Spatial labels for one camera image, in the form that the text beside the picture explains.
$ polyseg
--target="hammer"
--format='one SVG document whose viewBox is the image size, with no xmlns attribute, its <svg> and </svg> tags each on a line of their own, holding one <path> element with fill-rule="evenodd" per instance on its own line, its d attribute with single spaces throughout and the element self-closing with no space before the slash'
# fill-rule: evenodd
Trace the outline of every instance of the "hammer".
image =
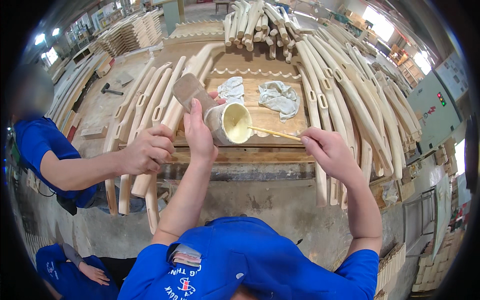
<svg viewBox="0 0 480 300">
<path fill-rule="evenodd" d="M 104 94 L 104 93 L 110 93 L 110 94 L 114 94 L 114 95 L 123 96 L 123 92 L 117 92 L 117 91 L 109 90 L 109 89 L 108 89 L 109 87 L 110 87 L 110 84 L 109 84 L 109 83 L 106 83 L 105 86 L 102 87 L 102 89 L 101 89 L 102 94 Z"/>
</svg>

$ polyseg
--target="worker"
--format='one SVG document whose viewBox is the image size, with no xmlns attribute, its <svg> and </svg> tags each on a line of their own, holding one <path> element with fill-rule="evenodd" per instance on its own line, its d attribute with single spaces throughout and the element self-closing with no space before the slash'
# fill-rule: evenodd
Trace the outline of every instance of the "worker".
<svg viewBox="0 0 480 300">
<path fill-rule="evenodd" d="M 53 102 L 53 84 L 36 65 L 18 67 L 5 92 L 13 113 L 12 123 L 21 163 L 32 170 L 70 214 L 77 207 L 98 207 L 109 212 L 104 181 L 123 174 L 158 173 L 171 159 L 172 134 L 164 127 L 143 130 L 126 148 L 84 159 L 55 123 L 44 115 Z M 116 188 L 118 201 L 119 190 Z M 142 211 L 144 199 L 134 198 L 130 212 Z"/>
<path fill-rule="evenodd" d="M 162 212 L 152 244 L 125 279 L 125 299 L 373 299 L 382 220 L 362 171 L 337 132 L 310 127 L 306 152 L 348 191 L 353 241 L 330 272 L 311 262 L 289 239 L 253 217 L 221 217 L 195 227 L 218 149 L 198 100 L 185 114 L 191 161 Z"/>
<path fill-rule="evenodd" d="M 136 258 L 90 255 L 82 258 L 69 244 L 42 247 L 36 269 L 55 299 L 117 299 Z"/>
</svg>

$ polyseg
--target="white cloth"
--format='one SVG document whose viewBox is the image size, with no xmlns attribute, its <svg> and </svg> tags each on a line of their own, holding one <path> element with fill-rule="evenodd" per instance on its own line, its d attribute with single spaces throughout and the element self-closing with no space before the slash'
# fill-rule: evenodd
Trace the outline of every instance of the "white cloth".
<svg viewBox="0 0 480 300">
<path fill-rule="evenodd" d="M 227 100 L 227 103 L 240 103 L 244 104 L 243 100 L 243 78 L 240 76 L 235 76 L 224 83 L 222 83 L 218 88 L 218 96 Z"/>
<path fill-rule="evenodd" d="M 271 110 L 280 112 L 280 122 L 285 123 L 295 117 L 300 107 L 300 98 L 297 92 L 281 81 L 269 81 L 258 86 L 262 104 Z"/>
</svg>

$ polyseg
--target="hand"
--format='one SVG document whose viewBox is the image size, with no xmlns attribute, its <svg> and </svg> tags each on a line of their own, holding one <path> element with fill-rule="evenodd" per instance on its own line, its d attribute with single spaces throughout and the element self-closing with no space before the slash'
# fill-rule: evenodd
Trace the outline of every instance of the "hand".
<svg viewBox="0 0 480 300">
<path fill-rule="evenodd" d="M 80 262 L 78 265 L 80 272 L 85 274 L 91 280 L 98 282 L 100 285 L 109 286 L 108 282 L 110 279 L 105 275 L 105 272 L 101 269 L 95 268 L 92 265 L 86 264 L 86 262 Z"/>
<path fill-rule="evenodd" d="M 158 173 L 160 165 L 172 160 L 173 133 L 165 125 L 145 129 L 132 144 L 120 150 L 121 175 Z"/>
<path fill-rule="evenodd" d="M 363 180 L 350 149 L 338 132 L 309 127 L 300 135 L 308 155 L 313 155 L 324 171 L 347 187 Z"/>
<path fill-rule="evenodd" d="M 218 92 L 208 93 L 212 99 L 218 96 Z M 225 99 L 217 101 L 224 104 Z M 183 116 L 185 126 L 185 138 L 190 147 L 190 162 L 205 162 L 213 164 L 218 155 L 218 148 L 213 145 L 210 129 L 204 124 L 202 116 L 202 105 L 197 99 L 192 99 L 192 109 Z"/>
</svg>

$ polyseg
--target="blue shirt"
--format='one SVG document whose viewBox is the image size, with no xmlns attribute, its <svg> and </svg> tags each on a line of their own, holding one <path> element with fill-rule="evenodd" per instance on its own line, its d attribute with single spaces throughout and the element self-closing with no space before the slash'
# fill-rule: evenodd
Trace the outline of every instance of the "blue shirt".
<svg viewBox="0 0 480 300">
<path fill-rule="evenodd" d="M 169 261 L 178 244 L 201 253 L 200 266 Z M 360 250 L 333 273 L 252 217 L 224 217 L 187 230 L 170 246 L 143 249 L 125 279 L 123 299 L 228 300 L 240 284 L 260 300 L 373 299 L 378 254 Z"/>
<path fill-rule="evenodd" d="M 77 149 L 57 129 L 50 118 L 39 118 L 34 121 L 20 120 L 13 126 L 16 133 L 16 142 L 22 162 L 31 169 L 57 195 L 68 199 L 75 199 L 77 207 L 84 207 L 96 192 L 96 184 L 82 191 L 63 191 L 43 178 L 40 173 L 40 162 L 48 150 L 58 159 L 81 158 Z"/>
<path fill-rule="evenodd" d="M 66 262 L 67 257 L 58 244 L 40 248 L 36 253 L 36 270 L 40 277 L 50 283 L 55 290 L 64 296 L 65 300 L 115 300 L 119 290 L 113 277 L 98 257 L 84 257 L 87 264 L 105 271 L 110 279 L 108 286 L 101 285 L 78 270 L 72 262 Z"/>
</svg>

